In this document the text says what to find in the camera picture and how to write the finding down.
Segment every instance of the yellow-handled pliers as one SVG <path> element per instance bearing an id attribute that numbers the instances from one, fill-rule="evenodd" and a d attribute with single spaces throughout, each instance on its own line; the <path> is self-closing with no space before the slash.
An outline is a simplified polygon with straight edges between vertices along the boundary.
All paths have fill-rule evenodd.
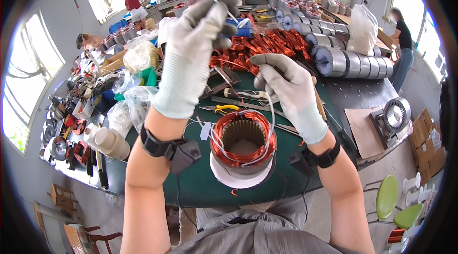
<path id="1" fill-rule="evenodd" d="M 211 111 L 214 111 L 215 113 L 223 115 L 223 116 L 226 115 L 226 114 L 229 114 L 231 112 L 239 110 L 239 107 L 237 107 L 235 105 L 203 106 L 203 107 L 199 107 L 199 108 L 204 109 L 204 110 L 211 110 Z"/>

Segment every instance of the green stool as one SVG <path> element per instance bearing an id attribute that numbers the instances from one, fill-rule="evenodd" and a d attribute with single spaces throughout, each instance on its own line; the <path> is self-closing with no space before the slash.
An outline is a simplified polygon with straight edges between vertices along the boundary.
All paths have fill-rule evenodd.
<path id="1" fill-rule="evenodd" d="M 417 221 L 422 210 L 422 203 L 410 206 L 409 208 L 406 208 L 403 211 L 399 212 L 393 218 L 393 223 L 399 228 L 409 229 L 415 224 L 415 221 Z"/>
<path id="2" fill-rule="evenodd" d="M 423 209 L 423 204 L 417 204 L 405 210 L 398 207 L 396 205 L 398 202 L 398 181 L 393 175 L 387 175 L 382 180 L 368 183 L 366 186 L 364 186 L 364 188 L 377 182 L 381 182 L 379 188 L 369 188 L 363 190 L 364 192 L 377 190 L 375 211 L 366 214 L 366 216 L 368 216 L 376 213 L 377 220 L 368 222 L 368 224 L 380 222 L 386 224 L 395 224 L 399 228 L 403 229 L 411 228 L 415 224 L 415 221 L 418 219 L 418 216 Z M 395 208 L 400 212 L 394 217 L 392 222 L 385 221 L 393 213 Z"/>
<path id="3" fill-rule="evenodd" d="M 375 222 L 391 224 L 393 222 L 387 222 L 384 220 L 393 213 L 393 210 L 395 208 L 402 211 L 401 208 L 396 206 L 396 203 L 398 202 L 398 181 L 396 180 L 396 177 L 394 177 L 393 175 L 387 175 L 382 180 L 366 184 L 364 188 L 366 188 L 370 184 L 374 184 L 377 182 L 381 182 L 379 188 L 369 188 L 363 190 L 364 192 L 377 190 L 377 198 L 375 200 L 375 211 L 366 214 L 366 216 L 368 216 L 376 213 L 377 220 L 368 222 L 368 224 Z"/>

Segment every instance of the white tag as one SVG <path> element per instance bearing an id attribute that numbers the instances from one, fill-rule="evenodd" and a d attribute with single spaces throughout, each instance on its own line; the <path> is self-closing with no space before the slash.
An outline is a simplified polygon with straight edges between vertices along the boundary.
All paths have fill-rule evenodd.
<path id="1" fill-rule="evenodd" d="M 212 125 L 210 123 L 205 123 L 202 127 L 202 131 L 201 131 L 201 140 L 202 141 L 206 141 L 207 138 L 208 138 L 208 134 L 210 132 L 210 129 L 211 129 Z"/>

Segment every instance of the gloved hand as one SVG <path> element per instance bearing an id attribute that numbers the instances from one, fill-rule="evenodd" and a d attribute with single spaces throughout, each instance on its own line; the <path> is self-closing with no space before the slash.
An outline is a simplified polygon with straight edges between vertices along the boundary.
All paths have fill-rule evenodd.
<path id="1" fill-rule="evenodd" d="M 310 73 L 283 54 L 259 54 L 251 57 L 250 61 L 259 65 L 255 87 L 265 88 L 269 94 L 278 95 L 283 112 L 304 142 L 321 142 L 326 136 L 328 125 L 318 111 Z M 281 70 L 283 76 L 274 67 Z"/>
<path id="2" fill-rule="evenodd" d="M 225 24 L 227 10 L 235 17 L 237 0 L 203 0 L 193 5 L 170 28 L 165 48 L 162 79 L 154 97 L 154 108 L 166 117 L 189 118 L 199 103 L 210 75 L 208 63 L 214 49 L 229 48 L 220 33 L 236 35 L 237 28 Z"/>

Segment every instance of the green plastic bin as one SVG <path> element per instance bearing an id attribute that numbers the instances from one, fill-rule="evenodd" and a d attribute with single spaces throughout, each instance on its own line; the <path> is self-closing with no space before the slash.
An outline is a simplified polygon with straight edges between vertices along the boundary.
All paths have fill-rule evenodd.
<path id="1" fill-rule="evenodd" d="M 154 71 L 154 67 L 146 68 L 145 70 L 140 71 L 140 72 L 141 72 L 141 78 L 144 79 L 144 81 L 146 82 L 145 86 L 156 87 L 157 77 L 156 77 L 156 72 Z M 118 102 L 123 101 L 124 96 L 123 94 L 116 94 L 114 99 Z"/>

